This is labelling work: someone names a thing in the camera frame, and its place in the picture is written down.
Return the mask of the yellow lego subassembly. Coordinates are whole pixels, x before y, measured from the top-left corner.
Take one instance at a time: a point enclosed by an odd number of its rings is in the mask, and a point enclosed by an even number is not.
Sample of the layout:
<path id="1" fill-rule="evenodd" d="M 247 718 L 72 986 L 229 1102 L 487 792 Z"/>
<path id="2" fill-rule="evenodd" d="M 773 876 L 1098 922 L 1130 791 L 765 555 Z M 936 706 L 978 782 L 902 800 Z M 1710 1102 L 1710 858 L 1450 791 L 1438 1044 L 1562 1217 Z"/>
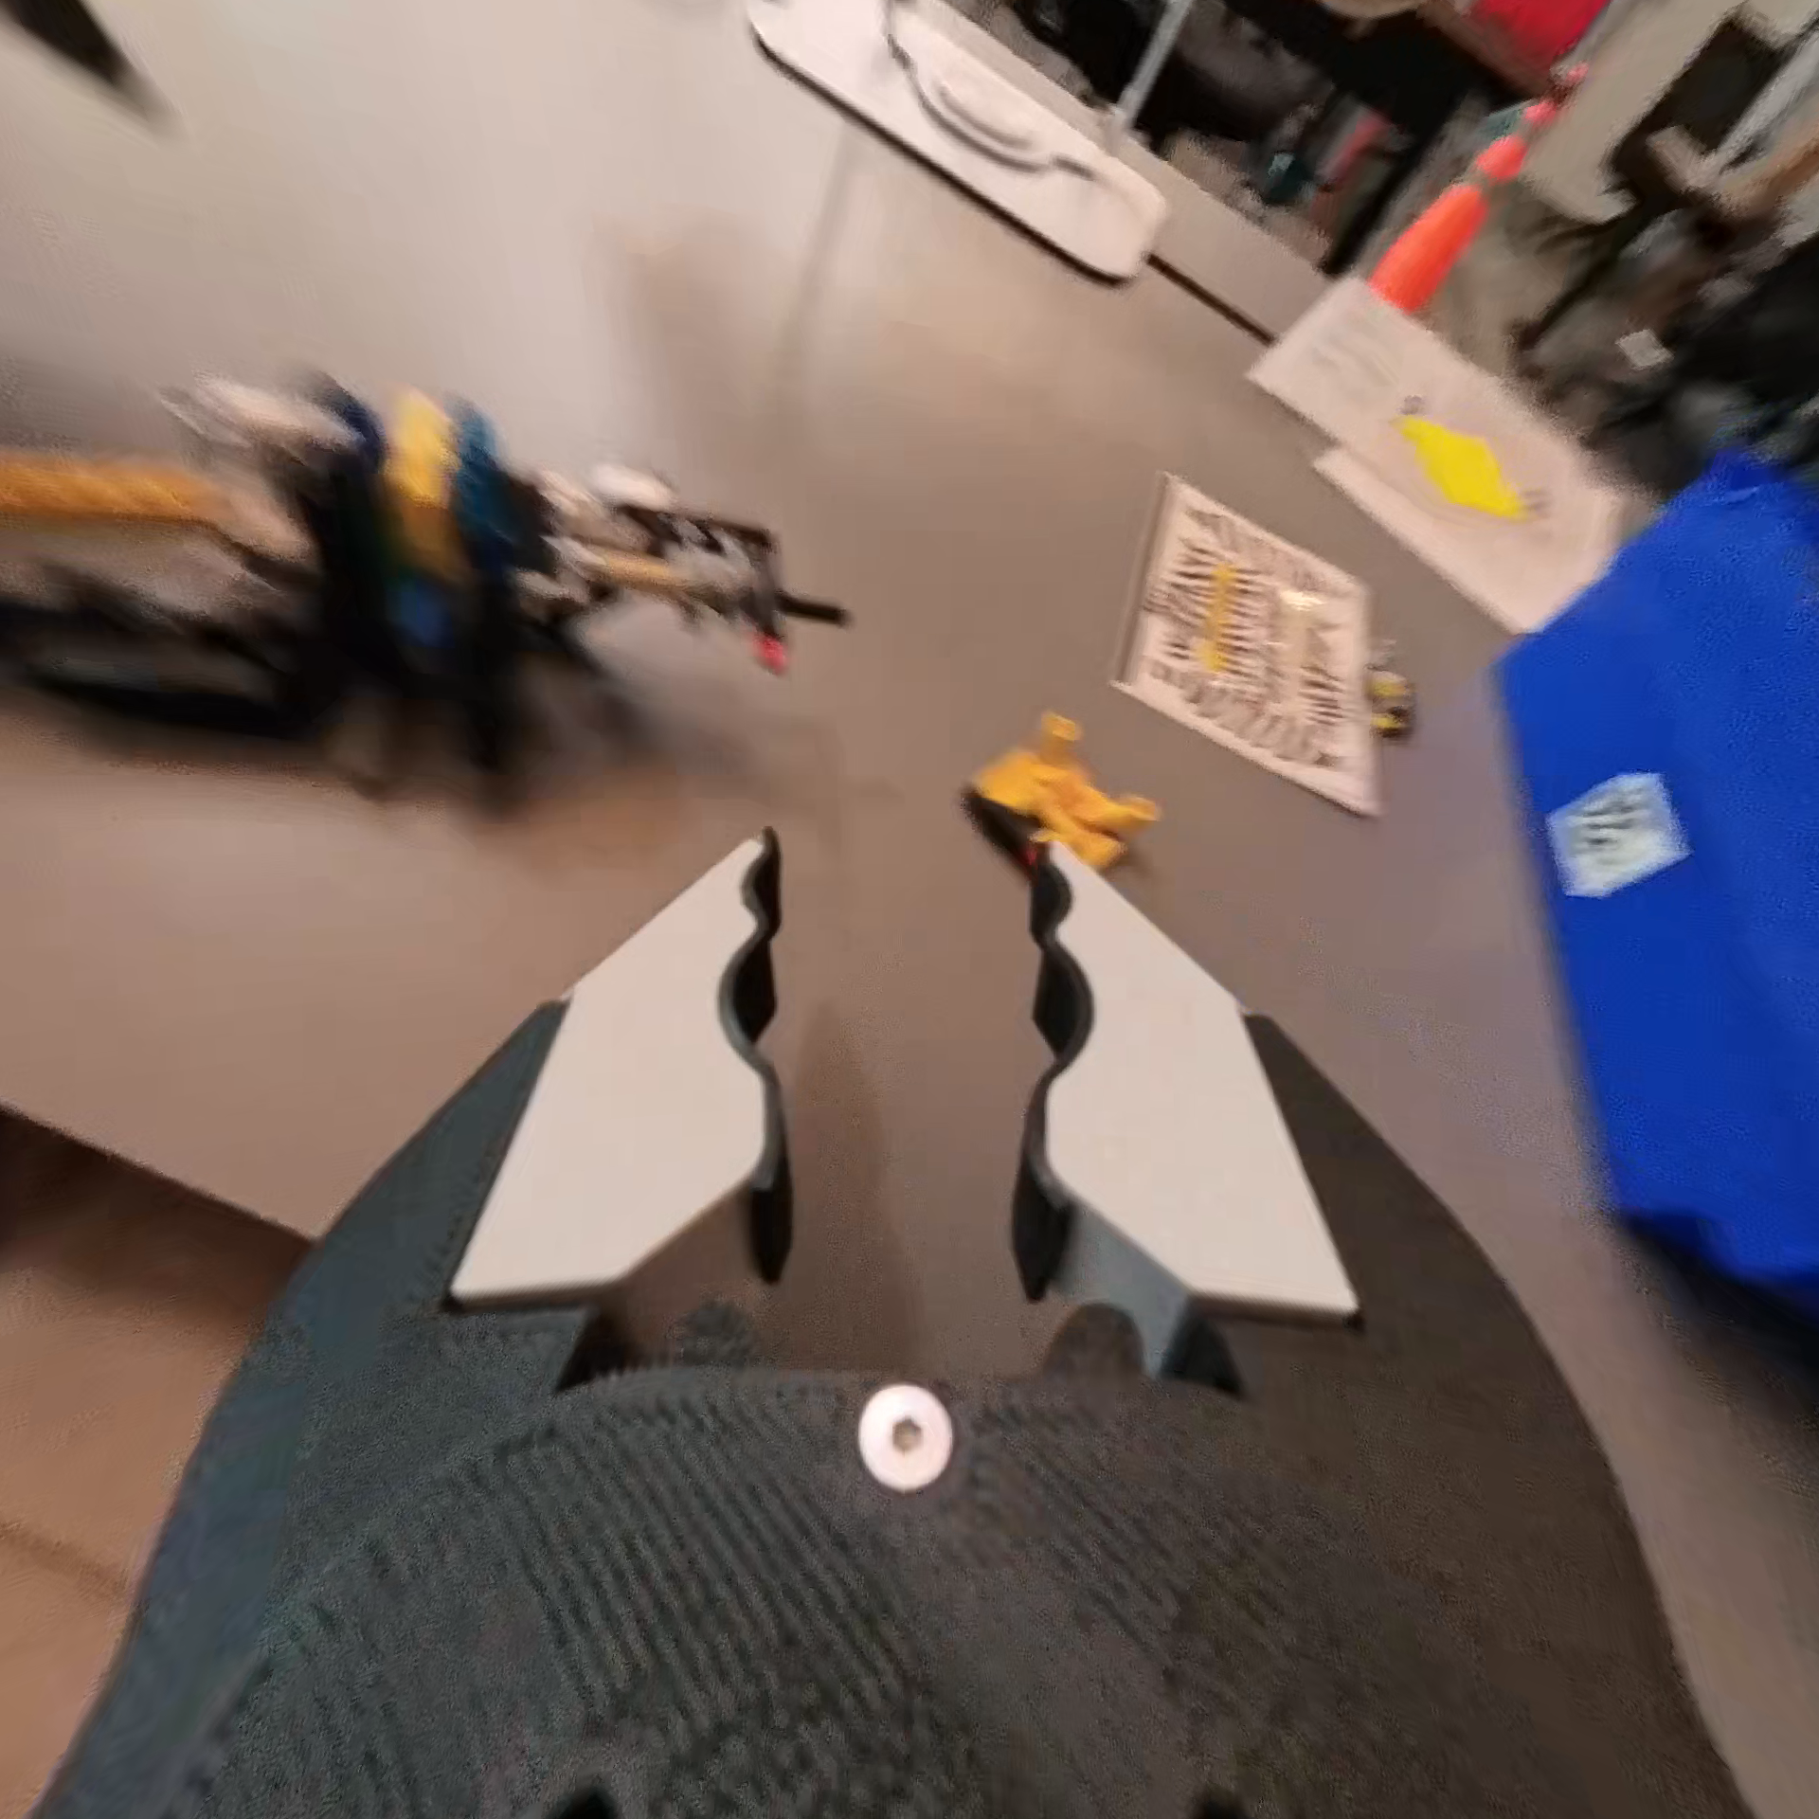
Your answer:
<path id="1" fill-rule="evenodd" d="M 1130 842 L 1162 822 L 1162 800 L 1111 792 L 1081 760 L 1081 718 L 1049 712 L 1029 745 L 964 782 L 964 819 L 1028 868 L 1049 849 L 1067 849 L 1089 868 L 1114 868 Z"/>

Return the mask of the instruction booklet with yellow picture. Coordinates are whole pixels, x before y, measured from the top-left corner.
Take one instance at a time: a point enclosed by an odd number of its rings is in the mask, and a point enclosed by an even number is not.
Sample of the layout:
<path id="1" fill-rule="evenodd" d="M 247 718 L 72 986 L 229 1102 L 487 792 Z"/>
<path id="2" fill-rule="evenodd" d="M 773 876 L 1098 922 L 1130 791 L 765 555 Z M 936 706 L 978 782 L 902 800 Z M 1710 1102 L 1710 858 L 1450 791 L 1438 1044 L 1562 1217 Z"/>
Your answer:
<path id="1" fill-rule="evenodd" d="M 1552 624 L 1620 552 L 1608 469 L 1366 281 L 1331 281 L 1253 357 L 1253 389 L 1331 442 L 1331 492 L 1508 636 Z"/>

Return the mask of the lego parts sheet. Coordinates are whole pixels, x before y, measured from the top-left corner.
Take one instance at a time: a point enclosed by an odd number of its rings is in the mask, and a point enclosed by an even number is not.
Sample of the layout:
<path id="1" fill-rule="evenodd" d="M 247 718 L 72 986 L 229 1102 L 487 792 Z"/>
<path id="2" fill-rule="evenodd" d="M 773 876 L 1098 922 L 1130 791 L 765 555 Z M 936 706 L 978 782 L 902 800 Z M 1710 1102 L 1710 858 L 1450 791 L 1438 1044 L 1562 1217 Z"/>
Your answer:
<path id="1" fill-rule="evenodd" d="M 1384 809 L 1366 582 L 1153 472 L 1111 685 L 1353 809 Z"/>

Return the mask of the lego vehicle model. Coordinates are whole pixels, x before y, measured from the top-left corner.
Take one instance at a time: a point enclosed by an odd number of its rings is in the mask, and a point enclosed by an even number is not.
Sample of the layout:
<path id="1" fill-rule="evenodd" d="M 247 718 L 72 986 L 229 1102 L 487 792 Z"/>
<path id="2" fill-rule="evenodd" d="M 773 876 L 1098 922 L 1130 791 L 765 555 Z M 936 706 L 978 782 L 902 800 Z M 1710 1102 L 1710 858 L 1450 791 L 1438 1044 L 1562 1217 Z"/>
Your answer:
<path id="1" fill-rule="evenodd" d="M 389 410 L 314 372 L 196 372 L 151 401 L 179 451 L 0 451 L 0 679 L 124 727 L 328 747 L 376 718 L 363 791 L 445 727 L 505 809 L 527 782 L 527 663 L 609 706 L 591 618 L 664 601 L 790 671 L 796 624 L 849 601 L 790 587 L 782 535 L 694 515 L 664 472 L 510 469 L 482 409 Z"/>

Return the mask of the blue plastic bin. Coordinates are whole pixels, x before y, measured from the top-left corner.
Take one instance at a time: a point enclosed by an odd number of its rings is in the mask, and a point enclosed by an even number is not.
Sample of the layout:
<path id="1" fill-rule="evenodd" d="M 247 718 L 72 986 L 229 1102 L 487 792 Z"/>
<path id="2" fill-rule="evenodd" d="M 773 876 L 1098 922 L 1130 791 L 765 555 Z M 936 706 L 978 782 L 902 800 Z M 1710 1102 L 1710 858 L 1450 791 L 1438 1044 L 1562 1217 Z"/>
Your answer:
<path id="1" fill-rule="evenodd" d="M 1717 451 L 1498 706 L 1608 1211 L 1819 1326 L 1819 498 Z"/>

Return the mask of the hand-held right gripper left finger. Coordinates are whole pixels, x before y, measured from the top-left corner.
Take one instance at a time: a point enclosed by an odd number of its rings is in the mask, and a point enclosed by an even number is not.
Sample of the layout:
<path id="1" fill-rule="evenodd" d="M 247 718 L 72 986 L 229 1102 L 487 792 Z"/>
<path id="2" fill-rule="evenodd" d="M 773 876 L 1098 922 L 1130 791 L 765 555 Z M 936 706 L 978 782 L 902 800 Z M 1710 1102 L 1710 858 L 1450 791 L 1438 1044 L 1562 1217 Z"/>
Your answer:
<path id="1" fill-rule="evenodd" d="M 782 837 L 747 837 L 557 998 L 449 1308 L 659 1308 L 790 1280 L 773 943 Z"/>

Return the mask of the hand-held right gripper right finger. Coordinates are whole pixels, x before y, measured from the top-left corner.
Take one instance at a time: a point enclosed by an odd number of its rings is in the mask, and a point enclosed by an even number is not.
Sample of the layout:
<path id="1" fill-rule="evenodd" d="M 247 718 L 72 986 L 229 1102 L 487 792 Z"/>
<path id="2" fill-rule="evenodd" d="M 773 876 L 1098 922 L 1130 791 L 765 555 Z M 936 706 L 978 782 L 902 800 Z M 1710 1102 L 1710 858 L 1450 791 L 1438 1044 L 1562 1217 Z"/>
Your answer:
<path id="1" fill-rule="evenodd" d="M 1236 994 L 1067 849 L 1029 858 L 1029 946 L 1028 1302 L 1114 1308 L 1148 1377 L 1236 1377 L 1227 1326 L 1353 1330 L 1362 1290 Z"/>

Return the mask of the orange traffic cone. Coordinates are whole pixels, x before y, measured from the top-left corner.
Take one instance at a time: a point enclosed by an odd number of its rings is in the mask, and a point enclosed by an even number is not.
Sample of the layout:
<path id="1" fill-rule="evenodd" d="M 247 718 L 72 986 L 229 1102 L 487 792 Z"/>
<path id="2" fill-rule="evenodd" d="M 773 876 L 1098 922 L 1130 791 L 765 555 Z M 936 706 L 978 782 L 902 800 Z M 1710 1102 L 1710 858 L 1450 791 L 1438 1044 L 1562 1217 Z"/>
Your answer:
<path id="1" fill-rule="evenodd" d="M 1468 155 L 1468 167 L 1398 232 L 1398 242 L 1373 260 L 1366 294 L 1398 313 L 1429 313 L 1429 302 L 1450 281 L 1450 270 L 1484 235 L 1493 202 L 1526 167 L 1526 147 L 1552 121 L 1562 121 L 1562 103 L 1493 114 L 1493 147 Z"/>

